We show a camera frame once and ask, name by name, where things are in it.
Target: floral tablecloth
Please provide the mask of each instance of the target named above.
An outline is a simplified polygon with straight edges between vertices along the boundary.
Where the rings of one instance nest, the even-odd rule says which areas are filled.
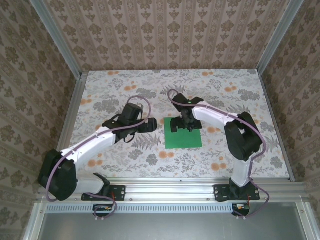
[[[169,89],[191,98],[203,98],[224,111],[251,113],[267,142],[267,152],[256,160],[252,176],[288,178],[279,140],[255,69],[220,70],[132,70],[91,71],[77,114],[71,143],[91,135],[101,124],[121,113],[127,99],[141,95],[151,102],[151,117],[158,129],[137,134],[131,143],[123,141],[106,148],[83,166],[82,170],[119,178],[229,178],[234,157],[221,129],[202,123],[203,147],[166,149],[164,118],[179,113],[167,98]],[[142,100],[133,103],[148,105]]]

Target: black object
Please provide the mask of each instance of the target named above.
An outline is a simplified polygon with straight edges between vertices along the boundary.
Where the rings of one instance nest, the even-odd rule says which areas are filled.
[[[188,100],[182,93],[177,94],[172,99],[173,101],[180,104],[198,104],[204,100],[200,97],[195,97],[192,100]],[[201,121],[195,119],[192,109],[193,106],[180,106],[173,103],[173,106],[181,113],[181,116],[171,119],[170,126],[171,132],[176,133],[178,129],[188,129],[189,132],[195,129],[202,129]]]
[[[255,121],[247,112],[238,115],[238,118],[247,122],[258,130]],[[248,126],[234,120],[228,122],[224,127],[228,148],[231,154],[239,160],[248,161],[249,157],[259,151],[262,141],[260,137]]]
[[[122,111],[121,114],[115,115],[108,121],[105,121],[102,124],[102,127],[107,127],[109,129],[115,129],[120,127],[127,127],[132,126],[134,124],[138,124],[143,120],[138,120],[138,117],[143,114],[143,110],[141,107],[133,104],[127,103]],[[115,134],[115,143],[119,142],[120,140],[124,140],[126,142],[126,137],[128,135],[135,137],[135,134],[142,134],[142,133],[151,133],[157,129],[157,120],[153,117],[148,118],[147,122],[133,128],[124,129],[124,130],[116,130],[112,131]]]
[[[143,120],[138,120],[139,116],[142,116],[143,110],[141,107],[127,103],[121,114],[117,114],[112,119],[104,122],[102,124],[103,127],[107,127],[109,129],[119,128],[119,127],[127,127],[137,123],[142,122]],[[141,124],[140,126],[113,131],[112,133],[116,135],[115,143],[119,142],[121,139],[124,139],[128,135],[132,135],[135,137],[136,133],[151,133],[157,129],[157,120],[155,118],[148,118],[146,123]],[[49,176],[57,164],[57,162],[62,158],[62,154],[56,150],[49,151],[43,161],[39,176],[38,183],[46,188]],[[114,194],[114,199],[117,201],[121,201],[124,199],[124,194],[118,194],[119,186],[110,186],[110,182],[106,180],[99,174],[95,174],[99,177],[103,182],[104,186],[102,190],[98,193],[100,196],[112,197],[109,195],[110,193]],[[59,168],[55,171],[50,187],[49,192],[55,196],[59,201],[64,201],[69,198],[77,188],[77,173],[76,173],[76,165],[73,160],[65,159],[60,165]]]
[[[230,178],[229,184],[219,184],[213,186],[214,197],[217,202],[233,200],[260,200],[259,190],[249,182],[243,187],[237,186]]]
[[[106,217],[112,211],[113,206],[114,206],[113,203],[94,204],[92,207],[93,215],[96,215],[97,217],[100,217],[100,218]]]
[[[51,171],[61,158],[62,154],[54,149],[46,154],[38,177],[42,187],[46,188]],[[77,182],[76,165],[73,160],[66,159],[54,173],[49,192],[59,201],[64,201],[74,193]]]
[[[244,203],[244,204],[233,203],[232,210],[236,211],[237,213],[241,214],[242,216],[247,216],[250,212],[250,204],[249,204],[249,202]],[[241,215],[237,214],[236,212],[232,212],[232,215],[233,216],[241,216]]]
[[[107,188],[105,188],[103,192],[101,191],[95,195],[105,196],[115,201],[124,201],[126,198],[126,186],[124,185],[110,185],[110,182],[109,182],[109,185],[107,186]],[[106,201],[106,199],[92,197],[85,193],[82,194],[81,200],[82,201]]]

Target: green square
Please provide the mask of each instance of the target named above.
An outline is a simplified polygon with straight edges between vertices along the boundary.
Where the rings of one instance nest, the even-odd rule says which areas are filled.
[[[164,118],[165,149],[202,148],[200,130],[189,132],[187,129],[177,129],[171,132],[170,121],[173,117]]]

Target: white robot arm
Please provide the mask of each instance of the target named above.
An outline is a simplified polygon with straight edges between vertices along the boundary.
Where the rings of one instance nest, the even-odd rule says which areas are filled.
[[[83,141],[61,152],[54,149],[49,151],[40,170],[39,184],[44,188],[49,184],[49,192],[59,201],[66,200],[72,194],[106,195],[110,182],[96,173],[79,174],[79,168],[93,156],[121,140],[129,143],[134,139],[135,134],[155,131],[157,120],[148,118],[146,122],[141,123],[143,121],[140,119],[142,115],[143,109],[141,107],[127,103],[121,114],[117,114],[104,122],[94,134]],[[129,142],[126,142],[128,135],[133,137]],[[58,169],[54,171],[59,161],[62,162]],[[54,172],[53,177],[49,181],[52,172]]]
[[[256,189],[250,182],[250,171],[252,158],[255,156],[263,143],[257,135],[259,130],[247,112],[242,114],[228,113],[211,106],[203,99],[195,97],[188,100],[182,93],[178,93],[170,99],[174,107],[181,113],[181,116],[173,118],[170,122],[171,131],[174,133],[177,128],[188,129],[190,132],[201,129],[201,121],[215,126],[225,132],[229,151],[234,156],[233,174],[228,187],[224,187],[225,193],[215,195],[216,200],[223,202],[232,199],[248,199],[248,193],[255,193]]]

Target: wall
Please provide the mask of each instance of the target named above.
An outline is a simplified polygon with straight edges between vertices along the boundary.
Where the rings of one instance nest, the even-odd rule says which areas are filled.
[[[305,0],[262,75],[297,181],[320,222],[320,1]]]
[[[46,151],[57,146],[75,79],[28,0],[0,1],[0,239],[28,224]]]
[[[289,0],[45,0],[83,71],[254,69]]]

